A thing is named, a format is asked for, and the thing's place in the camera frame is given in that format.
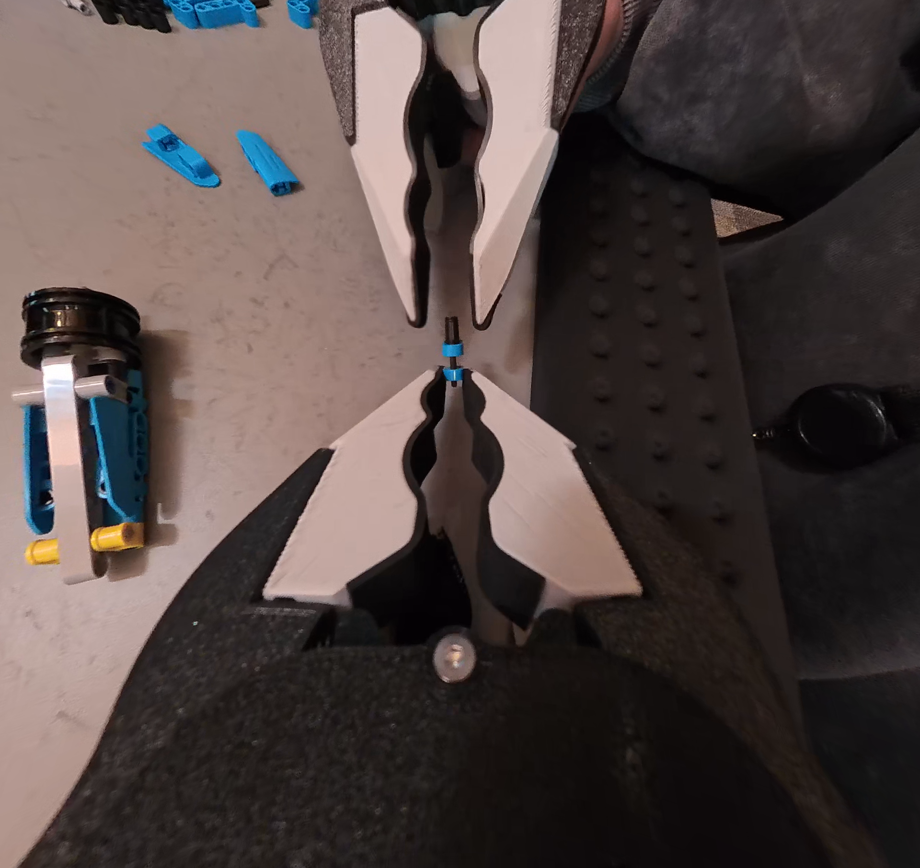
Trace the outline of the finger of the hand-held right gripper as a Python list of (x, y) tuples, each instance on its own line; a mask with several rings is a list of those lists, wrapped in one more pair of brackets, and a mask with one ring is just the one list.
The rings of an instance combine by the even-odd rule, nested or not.
[(474, 62), (488, 124), (475, 167), (474, 325), (489, 326), (558, 148), (552, 126), (562, 0), (501, 0), (478, 25)]
[(416, 24), (392, 8), (354, 19), (351, 157), (408, 323), (428, 316), (430, 250), (423, 218), (431, 182), (416, 94), (426, 69)]

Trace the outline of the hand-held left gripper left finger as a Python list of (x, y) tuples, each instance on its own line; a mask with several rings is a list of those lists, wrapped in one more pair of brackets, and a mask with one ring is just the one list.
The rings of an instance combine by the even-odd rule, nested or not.
[(369, 613), (393, 629), (466, 627), (471, 602), (421, 484), (436, 459), (446, 379), (424, 372), (339, 437), (268, 580), (265, 600)]

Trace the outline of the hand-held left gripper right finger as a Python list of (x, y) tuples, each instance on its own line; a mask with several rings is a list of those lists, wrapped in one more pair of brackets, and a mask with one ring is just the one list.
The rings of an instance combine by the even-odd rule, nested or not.
[(640, 597), (574, 443), (479, 372), (464, 372), (464, 414), (486, 486), (477, 575), (491, 605), (528, 630), (547, 610)]

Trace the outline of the blue angled panel piece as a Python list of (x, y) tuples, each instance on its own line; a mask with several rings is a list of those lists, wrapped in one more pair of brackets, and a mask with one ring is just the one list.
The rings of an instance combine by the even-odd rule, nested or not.
[(151, 127), (146, 131), (146, 136), (143, 148), (191, 184), (205, 188), (215, 188), (221, 184), (211, 164), (167, 126)]
[(273, 196), (291, 195), (300, 186), (299, 179), (258, 133), (240, 129), (236, 139), (247, 162)]

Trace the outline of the black wheel blue beam assembly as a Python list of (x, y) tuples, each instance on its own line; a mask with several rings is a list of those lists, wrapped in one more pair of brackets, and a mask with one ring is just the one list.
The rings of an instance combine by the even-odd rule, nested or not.
[(128, 302), (48, 287), (22, 302), (20, 358), (39, 372), (15, 391), (22, 414), (25, 557), (57, 565), (69, 586), (144, 546), (149, 427), (139, 335)]

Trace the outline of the person's right forearm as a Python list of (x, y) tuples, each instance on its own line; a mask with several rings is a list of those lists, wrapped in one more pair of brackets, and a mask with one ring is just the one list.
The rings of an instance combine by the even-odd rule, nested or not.
[(607, 0), (575, 111), (787, 217), (918, 130), (918, 0)]

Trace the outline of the grey desk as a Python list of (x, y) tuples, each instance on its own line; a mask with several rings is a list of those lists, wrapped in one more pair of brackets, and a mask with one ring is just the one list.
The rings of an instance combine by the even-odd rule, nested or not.
[[(469, 326), (476, 199), (449, 174), (431, 313), (410, 328), (386, 270), (316, 32), (272, 0), (258, 29), (159, 34), (59, 0), (2, 0), (2, 866), (16, 866), (98, 744), (156, 621), (196, 565), (316, 449), (440, 356), (529, 401), (535, 228), (488, 332)], [(220, 177), (198, 187), (143, 148), (164, 125)], [(258, 133), (300, 186), (273, 196), (236, 139)], [(143, 552), (66, 586), (24, 562), (11, 391), (34, 289), (91, 287), (141, 313), (152, 427)]]

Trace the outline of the black badge reel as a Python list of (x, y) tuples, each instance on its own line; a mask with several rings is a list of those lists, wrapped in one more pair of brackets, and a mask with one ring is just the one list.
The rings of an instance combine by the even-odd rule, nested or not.
[(800, 394), (753, 443), (798, 471), (848, 471), (919, 441), (918, 387), (830, 383)]

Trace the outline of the person's dark grey jacket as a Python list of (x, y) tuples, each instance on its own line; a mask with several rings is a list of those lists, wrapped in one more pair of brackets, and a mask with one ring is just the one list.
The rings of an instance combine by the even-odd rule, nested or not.
[[(726, 257), (755, 426), (829, 383), (918, 391), (918, 133), (833, 201)], [(891, 866), (918, 866), (918, 440), (760, 468), (811, 745)]]

